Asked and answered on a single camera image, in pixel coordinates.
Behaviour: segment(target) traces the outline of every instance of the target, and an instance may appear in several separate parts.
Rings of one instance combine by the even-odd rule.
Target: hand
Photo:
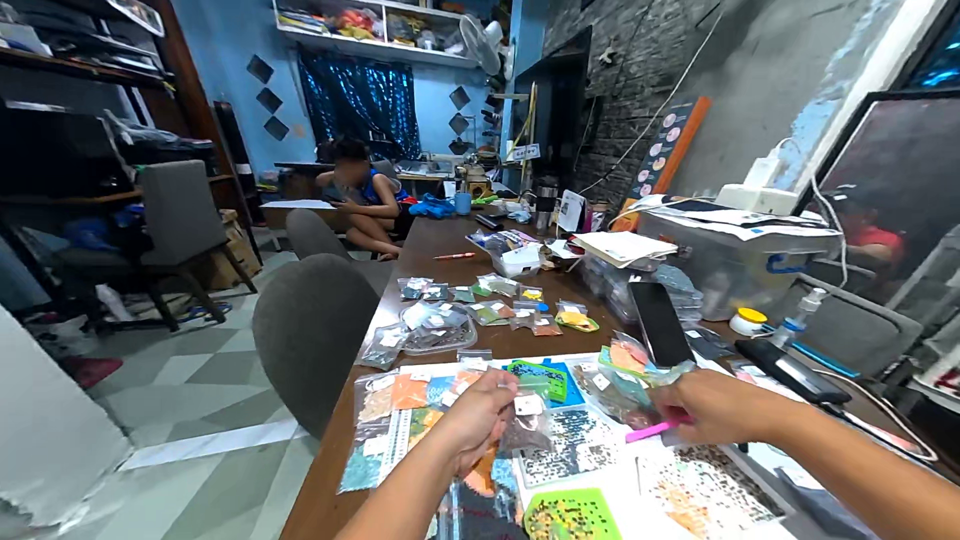
[[[667,420],[688,414],[677,432],[690,444],[773,442],[792,415],[809,407],[743,380],[706,369],[684,373],[668,386],[649,392]]]
[[[354,203],[353,201],[346,201],[344,203],[333,201],[330,204],[333,205],[334,208],[344,213],[355,213],[360,208],[360,205]]]
[[[427,434],[444,445],[458,473],[468,473],[507,428],[517,383],[513,374],[488,370]]]

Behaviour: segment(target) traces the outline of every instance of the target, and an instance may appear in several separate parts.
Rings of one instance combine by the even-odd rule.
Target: child
[[[327,187],[334,182],[342,192],[350,192],[353,200],[332,203],[349,214],[353,227],[347,231],[347,240],[381,253],[380,260],[399,257],[400,248],[394,242],[406,239],[410,232],[415,219],[410,207],[417,200],[407,195],[399,181],[371,167],[363,142],[340,139],[333,143],[332,154],[334,169],[317,176],[317,185]]]

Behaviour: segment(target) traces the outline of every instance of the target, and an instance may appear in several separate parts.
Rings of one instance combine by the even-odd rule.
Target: gray chair
[[[220,213],[213,204],[206,168],[200,160],[174,161],[147,165],[137,176],[143,191],[147,233],[154,249],[139,260],[129,260],[115,252],[68,248],[55,253],[59,262],[78,271],[88,280],[111,275],[133,275],[147,289],[163,322],[171,331],[179,326],[163,302],[156,280],[179,276],[190,291],[218,322],[224,314],[216,307],[190,266],[219,251],[251,293],[256,293],[250,276],[227,247],[227,234]]]
[[[294,418],[322,438],[379,298],[348,262],[323,254],[285,264],[253,311],[267,378]]]
[[[311,210],[291,211],[287,214],[286,225],[287,237],[298,258],[303,260],[321,253],[342,258],[367,279],[378,296],[383,295],[394,273],[393,261],[355,260],[324,219]]]
[[[800,275],[783,300],[766,310],[771,324],[793,315],[797,303],[814,287],[830,296],[807,320],[800,341],[864,375],[875,375],[899,358],[923,329],[909,317],[806,274]]]

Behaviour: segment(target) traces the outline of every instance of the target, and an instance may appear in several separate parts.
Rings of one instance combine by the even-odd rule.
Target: blue mug
[[[454,193],[453,194],[453,207],[457,210],[457,213],[460,215],[469,215],[470,214],[470,199],[469,193]]]

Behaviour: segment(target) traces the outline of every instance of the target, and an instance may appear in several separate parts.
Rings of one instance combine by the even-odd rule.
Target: spray bottle
[[[797,314],[783,319],[774,334],[767,339],[781,349],[789,347],[798,335],[804,333],[807,317],[816,312],[825,296],[827,296],[827,292],[824,289],[814,288],[810,291],[810,294],[800,300],[800,304],[797,305]]]

